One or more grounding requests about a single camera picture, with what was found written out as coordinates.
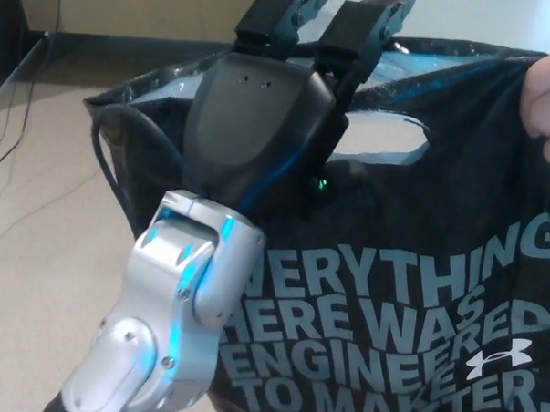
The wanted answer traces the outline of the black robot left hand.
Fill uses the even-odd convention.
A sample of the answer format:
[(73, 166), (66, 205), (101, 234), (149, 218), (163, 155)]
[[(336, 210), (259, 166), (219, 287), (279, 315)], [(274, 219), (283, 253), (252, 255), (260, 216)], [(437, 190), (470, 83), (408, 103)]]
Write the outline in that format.
[(312, 46), (300, 45), (300, 27), (325, 2), (253, 1), (192, 100), (187, 191), (254, 217), (295, 202), (317, 176), (415, 0), (346, 1)]

